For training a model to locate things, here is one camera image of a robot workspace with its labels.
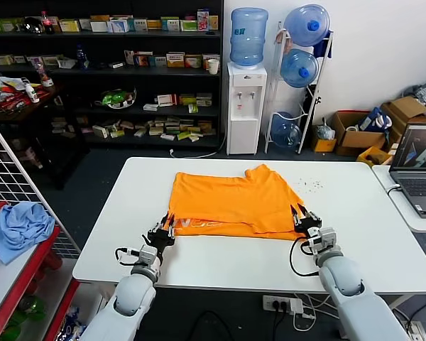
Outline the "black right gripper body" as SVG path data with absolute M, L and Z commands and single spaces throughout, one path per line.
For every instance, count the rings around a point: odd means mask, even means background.
M 304 234 L 305 237 L 315 237 L 318 235 L 320 228 L 322 227 L 321 221 L 304 221 L 294 225 L 295 231 L 300 234 Z

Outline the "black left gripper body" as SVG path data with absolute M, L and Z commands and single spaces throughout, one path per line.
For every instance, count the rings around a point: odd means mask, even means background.
M 146 244 L 157 249 L 158 253 L 163 253 L 166 247 L 171 247 L 175 243 L 175 237 L 166 229 L 152 229 L 148 231 Z

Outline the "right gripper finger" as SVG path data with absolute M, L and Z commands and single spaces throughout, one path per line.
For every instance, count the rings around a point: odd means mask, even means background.
M 293 216 L 294 228 L 301 228 L 302 222 L 302 211 L 301 206 L 297 203 L 295 206 L 290 206 L 290 210 Z
M 302 218 L 300 218 L 300 222 L 304 225 L 321 225 L 322 219 L 319 218 L 314 212 L 309 211 L 304 205 L 300 203 L 297 204 L 299 207 Z

